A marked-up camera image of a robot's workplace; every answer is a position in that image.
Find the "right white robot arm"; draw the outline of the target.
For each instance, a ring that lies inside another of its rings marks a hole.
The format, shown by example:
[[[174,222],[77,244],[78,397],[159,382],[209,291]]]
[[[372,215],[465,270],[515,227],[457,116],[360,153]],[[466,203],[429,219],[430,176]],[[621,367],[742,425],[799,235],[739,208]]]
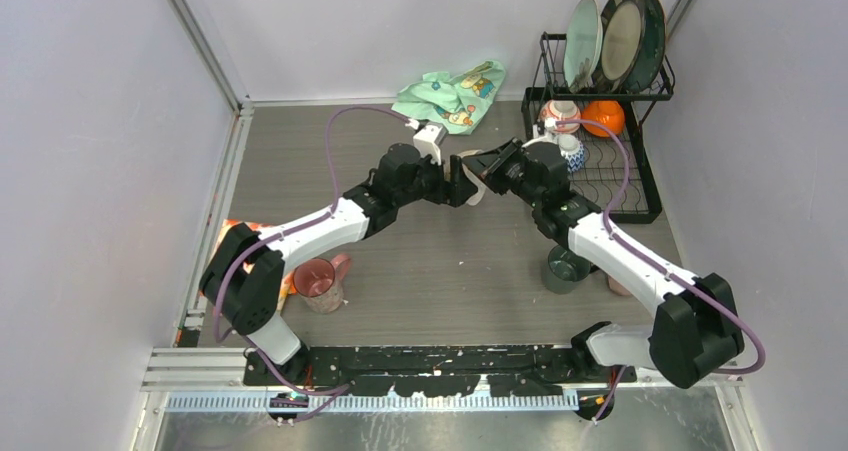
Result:
[[[572,190],[556,145],[513,139],[465,156],[462,163],[490,191],[527,203],[542,235],[599,267],[652,317],[647,326],[602,321],[575,335],[570,363],[577,377],[591,382],[612,366],[642,367],[688,389],[710,374],[725,373],[726,364],[744,351],[729,283],[715,273],[699,277],[684,270],[626,234]]]

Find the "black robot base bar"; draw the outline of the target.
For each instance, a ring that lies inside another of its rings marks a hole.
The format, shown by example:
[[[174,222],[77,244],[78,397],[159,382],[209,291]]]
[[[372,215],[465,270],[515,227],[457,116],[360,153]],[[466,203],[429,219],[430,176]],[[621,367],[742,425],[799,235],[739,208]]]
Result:
[[[494,397],[554,396],[562,385],[604,388],[612,367],[589,365],[580,351],[557,345],[313,346],[278,371],[298,386],[353,396],[465,397],[488,385]]]

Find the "dark blue floral plate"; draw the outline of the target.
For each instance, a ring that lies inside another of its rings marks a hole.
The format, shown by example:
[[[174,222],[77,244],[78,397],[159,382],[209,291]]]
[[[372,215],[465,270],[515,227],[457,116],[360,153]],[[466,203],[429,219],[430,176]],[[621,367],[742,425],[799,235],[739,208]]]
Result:
[[[625,81],[630,93],[650,88],[660,72],[666,49],[666,20],[660,0],[643,0],[645,29],[638,58]]]

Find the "white bowl orange outside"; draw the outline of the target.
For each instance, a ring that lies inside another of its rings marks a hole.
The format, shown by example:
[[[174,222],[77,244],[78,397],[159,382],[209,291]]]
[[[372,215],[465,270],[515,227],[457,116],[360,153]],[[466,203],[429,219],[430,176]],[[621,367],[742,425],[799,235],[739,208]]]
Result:
[[[601,123],[616,136],[625,129],[624,109],[617,101],[591,101],[582,110],[581,117],[583,120]]]

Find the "mint green flower plate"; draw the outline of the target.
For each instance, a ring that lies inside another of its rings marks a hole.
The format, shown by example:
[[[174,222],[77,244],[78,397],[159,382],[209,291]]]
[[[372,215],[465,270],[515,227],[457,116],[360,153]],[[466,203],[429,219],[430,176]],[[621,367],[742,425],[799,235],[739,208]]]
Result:
[[[577,93],[592,84],[600,60],[603,24],[596,0],[580,0],[566,32],[563,73],[568,89]]]

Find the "pink glass mug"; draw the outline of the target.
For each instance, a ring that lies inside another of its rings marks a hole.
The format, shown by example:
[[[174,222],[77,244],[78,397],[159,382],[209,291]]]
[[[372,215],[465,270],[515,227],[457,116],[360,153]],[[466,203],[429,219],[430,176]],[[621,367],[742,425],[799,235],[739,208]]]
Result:
[[[294,270],[292,284],[312,311],[332,313],[344,304],[343,280],[351,264],[351,257],[345,253],[329,260],[311,259]]]

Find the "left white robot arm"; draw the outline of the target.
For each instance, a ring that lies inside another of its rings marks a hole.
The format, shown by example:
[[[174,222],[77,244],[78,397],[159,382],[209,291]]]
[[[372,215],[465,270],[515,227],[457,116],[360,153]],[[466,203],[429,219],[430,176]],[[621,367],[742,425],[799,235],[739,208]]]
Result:
[[[261,350],[268,371],[280,383],[298,383],[307,369],[303,341],[276,311],[286,274],[342,245],[363,241],[397,219],[419,200],[460,207],[484,191],[457,155],[444,164],[413,146],[395,144],[368,178],[332,205],[264,231],[232,226],[206,265],[199,288],[233,331]]]

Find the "black rimmed cream plate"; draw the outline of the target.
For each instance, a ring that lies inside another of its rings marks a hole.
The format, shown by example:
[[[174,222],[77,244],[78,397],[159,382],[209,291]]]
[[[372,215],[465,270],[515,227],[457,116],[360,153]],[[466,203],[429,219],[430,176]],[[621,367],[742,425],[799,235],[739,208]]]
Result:
[[[598,93],[613,93],[638,59],[645,32],[645,0],[608,0],[601,22],[601,55],[592,79]]]

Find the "orange coral pattern bowl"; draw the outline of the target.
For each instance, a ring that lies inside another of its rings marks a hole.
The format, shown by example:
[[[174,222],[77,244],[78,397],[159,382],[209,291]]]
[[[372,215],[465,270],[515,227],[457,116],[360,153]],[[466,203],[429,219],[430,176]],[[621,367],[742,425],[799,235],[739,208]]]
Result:
[[[568,123],[568,120],[579,120],[581,117],[581,110],[578,105],[569,100],[549,100],[539,112],[542,129],[551,133],[576,133],[581,124]]]

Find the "white ceramic bowl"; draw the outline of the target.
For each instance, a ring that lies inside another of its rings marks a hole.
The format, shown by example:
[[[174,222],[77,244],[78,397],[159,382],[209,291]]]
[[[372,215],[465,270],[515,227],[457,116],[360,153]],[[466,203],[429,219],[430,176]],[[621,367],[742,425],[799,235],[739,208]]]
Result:
[[[469,149],[469,150],[461,151],[461,152],[459,152],[459,153],[457,153],[457,154],[450,155],[450,156],[449,156],[449,158],[450,158],[451,156],[460,156],[460,157],[463,159],[463,158],[465,158],[465,157],[468,157],[468,156],[475,156],[475,155],[478,155],[478,154],[481,154],[481,153],[482,153],[482,150],[481,150],[481,149]],[[448,161],[447,161],[447,164],[446,164],[446,170],[445,170],[445,177],[446,177],[446,180],[447,180],[447,181],[448,181],[448,171],[449,171],[449,164],[448,164],[448,162],[449,162],[449,158],[448,158]],[[478,188],[479,188],[479,203],[480,203],[480,201],[482,200],[483,196],[485,195],[485,192],[486,192],[487,188],[486,188],[486,186],[483,184],[483,182],[482,182],[482,181],[481,181],[481,180],[480,180],[480,179],[479,179],[479,178],[478,178],[478,177],[477,177],[477,176],[476,176],[476,175],[475,175],[475,174],[474,174],[474,173],[473,173],[473,172],[472,172],[472,171],[468,168],[468,166],[467,166],[464,162],[463,162],[463,164],[464,164],[464,166],[465,166],[465,168],[466,168],[466,173],[467,173],[468,177],[469,177],[469,178],[470,178],[470,179],[471,179],[471,180],[472,180],[472,181],[473,181],[473,182],[474,182],[474,183],[478,186]]]

